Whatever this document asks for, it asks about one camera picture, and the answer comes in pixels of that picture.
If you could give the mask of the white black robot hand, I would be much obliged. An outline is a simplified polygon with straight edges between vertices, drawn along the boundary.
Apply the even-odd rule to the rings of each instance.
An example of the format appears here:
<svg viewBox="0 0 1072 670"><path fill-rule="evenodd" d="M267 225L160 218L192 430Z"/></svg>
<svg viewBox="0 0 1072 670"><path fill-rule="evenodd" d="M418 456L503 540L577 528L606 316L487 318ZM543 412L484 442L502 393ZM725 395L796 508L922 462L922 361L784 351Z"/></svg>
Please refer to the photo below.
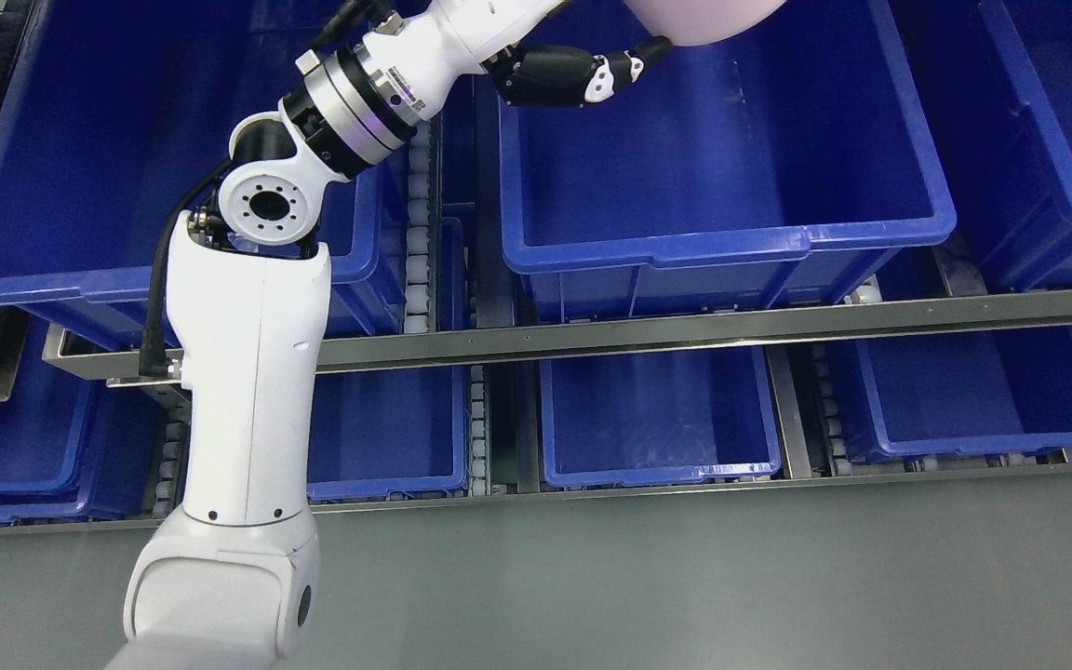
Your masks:
<svg viewBox="0 0 1072 670"><path fill-rule="evenodd" d="M446 106L455 81L483 75L509 106L582 109L629 88L673 49L653 35L630 49L591 53L525 44L560 1L431 1L388 33L370 31L355 49L371 84L412 126Z"/></svg>

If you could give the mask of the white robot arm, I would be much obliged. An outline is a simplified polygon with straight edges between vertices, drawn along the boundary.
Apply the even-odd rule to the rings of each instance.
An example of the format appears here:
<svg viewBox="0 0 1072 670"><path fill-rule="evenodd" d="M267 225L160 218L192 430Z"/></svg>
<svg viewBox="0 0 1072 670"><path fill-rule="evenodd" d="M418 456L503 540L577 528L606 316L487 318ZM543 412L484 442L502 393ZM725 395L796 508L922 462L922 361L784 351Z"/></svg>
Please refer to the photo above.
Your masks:
<svg viewBox="0 0 1072 670"><path fill-rule="evenodd" d="M331 255L328 187L413 139L456 79L513 46L557 1L345 1L297 58L301 84L230 132L175 205L146 300L142 376L182 344L191 392L183 498L126 586L111 669L271 669L309 631L321 548L306 496Z"/></svg>

